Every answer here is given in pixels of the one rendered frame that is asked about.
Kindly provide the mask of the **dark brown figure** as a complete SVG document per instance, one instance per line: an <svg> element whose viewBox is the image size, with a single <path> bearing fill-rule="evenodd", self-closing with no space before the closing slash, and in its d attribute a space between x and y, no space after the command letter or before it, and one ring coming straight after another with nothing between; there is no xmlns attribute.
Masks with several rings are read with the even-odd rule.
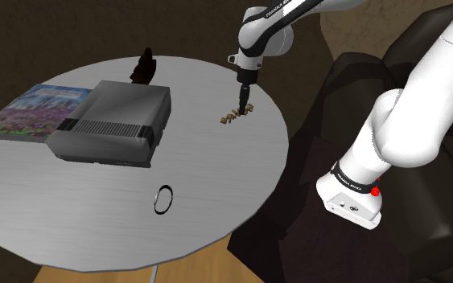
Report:
<svg viewBox="0 0 453 283"><path fill-rule="evenodd" d="M132 84L149 84L154 77L157 61L150 47L147 47L130 75Z"/></svg>

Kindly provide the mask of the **round grey table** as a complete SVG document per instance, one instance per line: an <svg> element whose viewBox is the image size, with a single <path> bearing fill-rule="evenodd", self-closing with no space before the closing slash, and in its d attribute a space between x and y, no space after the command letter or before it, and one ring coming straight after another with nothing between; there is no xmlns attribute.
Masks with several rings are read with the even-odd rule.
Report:
<svg viewBox="0 0 453 283"><path fill-rule="evenodd" d="M288 135L278 106L253 86L238 104L230 69L160 56L154 84L171 90L171 115L148 169L66 162L40 143L0 140L0 272L51 266L132 271L177 260L226 237L277 185Z"/></svg>

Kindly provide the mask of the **dark sofa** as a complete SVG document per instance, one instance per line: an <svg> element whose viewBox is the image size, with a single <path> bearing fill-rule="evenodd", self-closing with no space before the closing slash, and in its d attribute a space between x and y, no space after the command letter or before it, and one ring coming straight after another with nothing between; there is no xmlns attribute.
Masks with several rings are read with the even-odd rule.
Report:
<svg viewBox="0 0 453 283"><path fill-rule="evenodd" d="M287 161L304 164L350 147L349 157L368 167L384 166L370 127L359 130L367 109L384 92L403 88L429 46L449 25L453 4L422 13L382 59L341 54L330 69L301 129L291 138Z"/></svg>

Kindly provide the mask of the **grey game console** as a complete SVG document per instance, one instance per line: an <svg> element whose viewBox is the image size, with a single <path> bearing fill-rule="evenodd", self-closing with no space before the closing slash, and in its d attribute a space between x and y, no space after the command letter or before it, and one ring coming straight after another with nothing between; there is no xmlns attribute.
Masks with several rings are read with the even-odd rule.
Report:
<svg viewBox="0 0 453 283"><path fill-rule="evenodd" d="M46 145L64 161L149 168L170 115L168 87L103 80Z"/></svg>

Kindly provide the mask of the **book with colourful cover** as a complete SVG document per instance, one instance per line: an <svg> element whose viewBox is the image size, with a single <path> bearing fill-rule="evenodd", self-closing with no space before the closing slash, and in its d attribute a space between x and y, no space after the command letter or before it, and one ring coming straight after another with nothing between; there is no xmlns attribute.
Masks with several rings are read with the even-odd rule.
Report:
<svg viewBox="0 0 453 283"><path fill-rule="evenodd" d="M0 140L45 142L89 93L87 88L33 86L0 110Z"/></svg>

